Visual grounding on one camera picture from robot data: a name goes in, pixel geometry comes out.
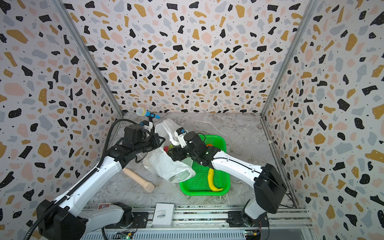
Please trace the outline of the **white plastic bag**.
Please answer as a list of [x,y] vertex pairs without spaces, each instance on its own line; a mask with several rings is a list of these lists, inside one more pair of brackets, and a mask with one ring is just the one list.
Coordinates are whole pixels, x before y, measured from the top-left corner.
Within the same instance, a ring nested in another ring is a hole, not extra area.
[[144,167],[152,174],[158,175],[170,183],[185,182],[196,175],[192,169],[193,161],[191,158],[185,158],[182,161],[173,161],[166,153],[164,147],[176,146],[185,147],[185,143],[181,143],[182,137],[177,134],[177,129],[181,126],[177,125],[171,119],[165,119],[155,126],[155,132],[159,136],[166,139],[160,148],[151,151],[143,160]]

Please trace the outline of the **yellow banana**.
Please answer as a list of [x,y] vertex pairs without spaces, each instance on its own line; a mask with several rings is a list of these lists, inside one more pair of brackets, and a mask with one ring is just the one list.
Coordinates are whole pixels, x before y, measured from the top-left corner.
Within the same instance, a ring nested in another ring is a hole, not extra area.
[[209,188],[213,192],[221,192],[223,188],[217,188],[214,184],[214,174],[215,174],[214,169],[209,169],[208,176],[207,176]]

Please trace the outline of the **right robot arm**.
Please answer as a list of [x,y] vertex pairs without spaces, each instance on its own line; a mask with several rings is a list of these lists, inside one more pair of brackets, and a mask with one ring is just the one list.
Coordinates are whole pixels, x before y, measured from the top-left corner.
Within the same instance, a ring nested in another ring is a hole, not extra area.
[[287,193],[278,170],[271,164],[253,165],[207,146],[198,133],[179,128],[174,132],[178,144],[168,151],[173,161],[191,158],[200,166],[228,173],[254,188],[255,198],[243,208],[243,219],[253,221],[264,213],[276,214]]

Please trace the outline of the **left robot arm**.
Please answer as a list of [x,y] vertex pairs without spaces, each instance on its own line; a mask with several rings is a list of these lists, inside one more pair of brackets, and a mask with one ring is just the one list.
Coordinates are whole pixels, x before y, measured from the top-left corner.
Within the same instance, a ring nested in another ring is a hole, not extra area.
[[160,148],[165,140],[155,133],[154,128],[140,124],[126,127],[124,136],[105,150],[99,163],[73,187],[55,200],[44,200],[38,205],[38,218],[25,239],[30,239],[35,230],[48,240],[79,240],[83,235],[108,225],[131,227],[134,216],[132,208],[126,204],[116,202],[91,212],[84,211],[84,207],[110,178],[135,160],[138,154]]

